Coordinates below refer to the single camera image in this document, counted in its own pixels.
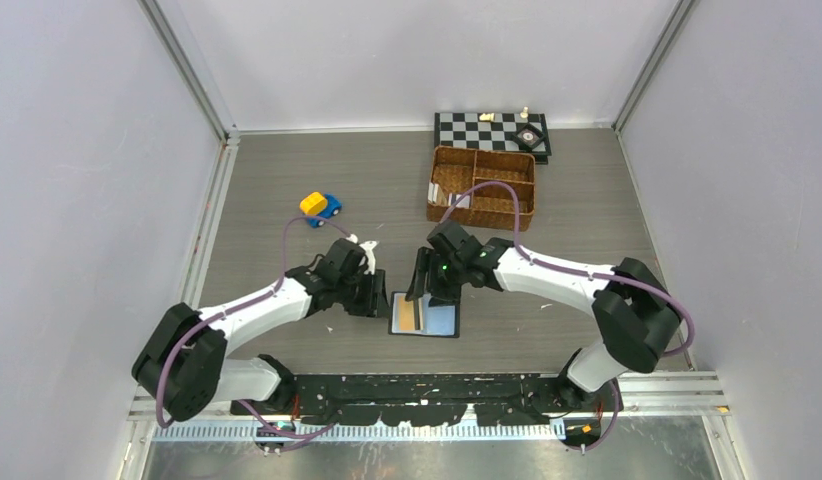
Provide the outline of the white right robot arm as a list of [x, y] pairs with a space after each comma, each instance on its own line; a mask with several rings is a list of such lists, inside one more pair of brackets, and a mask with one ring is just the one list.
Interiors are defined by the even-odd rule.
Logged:
[[405, 300], [419, 312], [421, 300], [457, 304], [462, 288], [532, 294], [588, 314], [600, 338], [577, 350], [553, 382], [553, 395], [583, 410], [598, 391], [626, 372], [651, 373], [681, 322], [664, 287], [642, 262], [618, 265], [564, 261], [527, 250], [514, 240], [481, 243], [460, 224], [438, 224], [419, 248]]

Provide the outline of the black leather card holder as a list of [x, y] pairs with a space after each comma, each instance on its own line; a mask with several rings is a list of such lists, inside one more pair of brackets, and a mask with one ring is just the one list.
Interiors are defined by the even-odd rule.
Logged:
[[458, 338], [460, 336], [460, 305], [458, 306], [430, 306], [430, 295], [425, 294], [424, 299], [424, 327], [418, 334], [393, 334], [391, 332], [391, 315], [388, 323], [388, 333], [390, 335], [419, 336], [431, 338]]

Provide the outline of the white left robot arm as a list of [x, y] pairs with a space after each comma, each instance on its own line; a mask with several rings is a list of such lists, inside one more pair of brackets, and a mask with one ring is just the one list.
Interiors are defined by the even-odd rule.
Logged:
[[314, 265], [291, 268], [274, 284], [229, 304], [196, 310], [181, 302], [168, 308], [131, 369], [154, 398], [159, 425], [190, 420], [218, 402], [243, 401], [271, 414], [292, 409], [297, 385], [287, 367], [269, 354], [237, 360], [233, 353], [336, 305], [355, 317], [388, 317], [377, 245], [340, 238]]

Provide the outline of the gold credit card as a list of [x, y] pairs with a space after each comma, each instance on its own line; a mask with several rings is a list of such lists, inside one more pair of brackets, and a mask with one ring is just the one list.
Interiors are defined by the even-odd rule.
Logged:
[[424, 327], [424, 299], [407, 300], [404, 292], [393, 295], [391, 332], [393, 334], [418, 334]]

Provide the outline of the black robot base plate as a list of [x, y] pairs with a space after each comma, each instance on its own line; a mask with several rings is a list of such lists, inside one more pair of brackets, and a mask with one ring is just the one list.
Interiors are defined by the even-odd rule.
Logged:
[[256, 411], [306, 425], [453, 426], [475, 417], [480, 426], [543, 425], [566, 414], [610, 414], [622, 405], [612, 387], [570, 404], [554, 376], [510, 374], [301, 374], [283, 379], [266, 401], [233, 402], [234, 415]]

